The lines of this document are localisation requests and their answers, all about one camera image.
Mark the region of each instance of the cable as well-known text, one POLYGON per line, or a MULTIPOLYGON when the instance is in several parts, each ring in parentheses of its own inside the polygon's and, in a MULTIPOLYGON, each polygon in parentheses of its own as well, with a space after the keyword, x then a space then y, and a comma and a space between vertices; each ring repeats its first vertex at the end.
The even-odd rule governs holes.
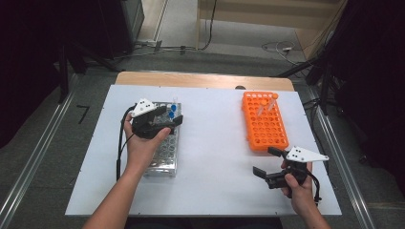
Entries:
POLYGON ((306 50, 306 49, 307 49, 308 47, 310 47, 310 46, 313 46, 313 45, 316 43, 316 41, 319 40, 319 39, 325 34, 325 32, 328 31, 328 30, 331 28, 331 26, 337 21, 336 17, 337 17, 337 15, 340 13, 340 11, 342 10, 343 5, 344 5, 344 4, 340 5, 339 10, 337 10, 336 14, 334 15, 333 19, 331 20, 331 22, 330 22, 330 24, 327 26, 327 28, 326 28, 324 31, 322 31, 322 33, 319 34, 319 36, 316 37, 316 39, 313 40, 313 42, 312 42, 310 45, 307 45, 306 47, 304 47, 304 48, 302 49, 302 51, 306 50))
MULTIPOLYGON (((309 126, 310 129, 312 130, 313 135, 315 136, 316 140, 319 143, 319 146, 321 147, 321 154, 326 156, 326 151, 324 148, 324 145, 321 142, 321 138, 319 137, 319 135, 315 132, 315 127, 314 127, 314 120, 315 120, 315 115, 316 115, 316 111, 318 110, 319 104, 320 104, 321 99, 320 98, 314 98, 310 101, 304 102, 303 106, 305 108, 305 106, 309 105, 310 103, 313 103, 311 107, 305 108, 305 110, 310 110, 310 115, 309 115, 309 126)), ((324 161, 325 164, 325 168, 327 171, 327 175, 329 175, 329 162, 326 160, 324 161)))
MULTIPOLYGON (((205 8, 206 9, 208 9, 208 1, 205 1, 205 8)), ((204 20, 204 41, 205 41, 205 44, 206 44, 206 42, 207 42, 207 35, 208 35, 208 32, 207 32, 207 30, 206 30, 206 18, 207 18, 207 16, 206 16, 206 11, 205 11, 205 20, 204 20)))
MULTIPOLYGON (((291 64, 293 64, 293 65, 298 65, 297 63, 295 63, 295 62, 292 62, 292 61, 290 61, 289 59, 287 59, 287 57, 286 57, 286 55, 283 55, 283 54, 281 54, 280 53, 280 51, 278 50, 278 45, 280 44, 281 42, 277 42, 277 44, 276 44, 276 51, 277 51, 277 53, 279 53, 279 55, 281 56, 281 57, 283 57, 286 61, 288 61, 289 63, 291 63, 291 64)), ((291 47, 291 48, 294 48, 295 47, 295 44, 293 43, 293 42, 290 42, 293 46, 291 47)))
POLYGON ((313 183, 315 184, 316 191, 315 191, 315 197, 313 198, 313 200, 315 201, 316 206, 318 206, 319 201, 322 200, 319 197, 319 192, 320 192, 320 189, 321 189, 321 185, 319 183, 318 178, 316 178, 316 176, 313 173, 311 173, 310 170, 308 170, 308 169, 307 169, 307 174, 310 177, 312 177, 313 183))
MULTIPOLYGON (((205 44, 205 46, 201 49, 196 49, 195 47, 189 47, 189 46, 180 46, 180 47, 176 47, 176 46, 166 46, 166 47, 158 47, 158 48, 162 48, 162 49, 167 49, 167 51, 164 52, 168 52, 168 50, 174 50, 174 51, 184 51, 184 50, 188 50, 188 51, 204 51, 208 48, 208 46, 211 44, 211 40, 212 40, 212 25, 214 23, 214 15, 215 15, 215 10, 217 8, 217 1, 215 0, 214 2, 214 8, 212 9, 212 14, 211 14, 211 22, 209 25, 209 38, 208 38, 208 42, 205 44)), ((145 53, 145 54, 140 54, 140 55, 146 55, 146 54, 155 54, 155 53, 162 53, 162 52, 153 52, 153 53, 145 53)))
POLYGON ((122 133, 124 131, 124 123, 125 123, 125 118, 128 115, 129 112, 133 111, 135 109, 135 107, 137 106, 137 104, 135 104, 135 106, 132 106, 130 108, 128 108, 123 116, 123 118, 121 119, 121 125, 119 128, 119 140, 118 140, 118 157, 117 157, 117 180, 119 180, 120 174, 121 174, 121 155, 122 155, 122 151, 126 145, 126 143, 128 142, 128 140, 133 136, 131 135, 130 137, 128 137, 128 139, 126 139, 125 143, 123 146, 122 145, 122 133))

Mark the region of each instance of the white table surface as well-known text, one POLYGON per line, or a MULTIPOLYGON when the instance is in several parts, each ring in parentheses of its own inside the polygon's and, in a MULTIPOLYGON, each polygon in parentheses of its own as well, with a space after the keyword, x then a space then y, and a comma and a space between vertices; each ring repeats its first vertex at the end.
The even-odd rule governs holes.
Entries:
MULTIPOLYGON (((252 166, 281 172, 282 159, 252 153, 246 141, 242 90, 113 85, 66 210, 89 216, 116 182, 119 122, 140 98, 181 103, 176 177, 143 177, 130 215, 142 216, 282 216, 294 215, 290 199, 268 189, 252 166)), ((300 146, 319 152, 298 93, 277 92, 289 150, 300 146)), ((122 154, 121 167, 126 164, 122 154)), ((322 162, 313 164, 321 184, 323 215, 341 215, 322 162)))

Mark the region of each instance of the wooden table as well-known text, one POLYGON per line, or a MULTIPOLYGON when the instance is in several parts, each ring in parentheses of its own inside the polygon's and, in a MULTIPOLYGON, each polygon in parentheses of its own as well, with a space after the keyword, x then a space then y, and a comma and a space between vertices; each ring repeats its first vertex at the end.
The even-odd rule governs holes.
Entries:
POLYGON ((294 92, 287 78, 202 73, 122 72, 117 76, 116 84, 218 89, 244 86, 248 90, 294 92))

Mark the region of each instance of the human hand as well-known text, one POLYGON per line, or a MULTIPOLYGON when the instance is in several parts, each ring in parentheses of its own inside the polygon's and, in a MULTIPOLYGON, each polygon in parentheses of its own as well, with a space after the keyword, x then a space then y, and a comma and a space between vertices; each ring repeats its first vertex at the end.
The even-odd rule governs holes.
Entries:
POLYGON ((144 139, 133 134, 131 119, 132 117, 128 114, 124 123, 126 139, 130 137, 127 142, 128 158, 124 174, 141 176, 151 163, 155 151, 170 134, 170 128, 162 129, 152 139, 144 139))
MULTIPOLYGON (((286 167, 287 164, 285 161, 283 161, 281 168, 285 169, 286 167)), ((307 163, 307 168, 309 171, 312 171, 311 162, 307 163)), ((291 174, 286 174, 285 180, 292 190, 292 208, 299 216, 305 218, 311 210, 318 211, 315 201, 313 200, 312 178, 310 176, 307 176, 302 185, 299 185, 297 179, 291 174)), ((285 196, 287 196, 289 190, 288 188, 283 188, 282 192, 285 196)))

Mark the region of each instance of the test tube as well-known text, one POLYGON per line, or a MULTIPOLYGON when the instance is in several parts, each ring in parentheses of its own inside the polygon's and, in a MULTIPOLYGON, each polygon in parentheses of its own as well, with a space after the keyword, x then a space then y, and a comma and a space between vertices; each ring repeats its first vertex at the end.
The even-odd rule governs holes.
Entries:
POLYGON ((170 121, 173 121, 173 118, 175 118, 175 113, 170 111, 169 112, 169 118, 170 118, 170 121))
POLYGON ((265 108, 265 106, 267 105, 267 100, 263 99, 262 101, 260 101, 260 107, 259 110, 257 110, 257 116, 260 116, 263 112, 263 109, 265 108))
POLYGON ((273 109, 274 104, 276 103, 276 99, 278 98, 278 94, 272 94, 271 95, 271 99, 270 99, 270 103, 268 105, 267 110, 270 111, 271 109, 273 109))
POLYGON ((170 109, 172 110, 172 112, 175 115, 179 115, 179 111, 178 111, 178 98, 176 96, 173 97, 173 104, 172 106, 170 106, 170 109))

